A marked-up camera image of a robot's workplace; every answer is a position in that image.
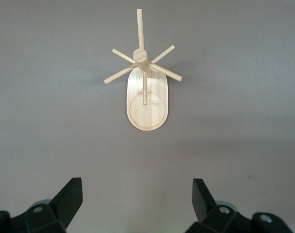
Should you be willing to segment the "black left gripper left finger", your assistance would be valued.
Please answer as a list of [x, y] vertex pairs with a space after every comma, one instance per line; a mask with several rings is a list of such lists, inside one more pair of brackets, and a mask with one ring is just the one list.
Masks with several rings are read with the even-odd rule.
[[72, 178], [53, 199], [38, 201], [16, 217], [0, 211], [0, 233], [67, 233], [81, 205], [82, 179]]

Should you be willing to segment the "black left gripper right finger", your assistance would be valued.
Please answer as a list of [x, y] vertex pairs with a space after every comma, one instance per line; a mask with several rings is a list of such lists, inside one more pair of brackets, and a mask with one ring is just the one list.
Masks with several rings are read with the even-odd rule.
[[218, 204], [202, 179], [193, 179], [192, 205], [197, 216], [186, 233], [294, 233], [278, 216], [257, 212], [251, 219]]

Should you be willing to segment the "wooden cup rack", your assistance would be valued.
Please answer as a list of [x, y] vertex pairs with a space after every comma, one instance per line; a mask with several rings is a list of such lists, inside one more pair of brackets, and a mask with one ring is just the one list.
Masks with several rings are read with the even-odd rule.
[[143, 13], [136, 10], [139, 48], [135, 49], [132, 58], [112, 49], [117, 56], [130, 62], [130, 66], [120, 70], [104, 80], [105, 84], [129, 74], [127, 83], [126, 110], [130, 123], [142, 131], [152, 131], [161, 127], [168, 117], [168, 82], [172, 78], [178, 82], [182, 76], [157, 64], [175, 47], [159, 54], [150, 60], [145, 50]]

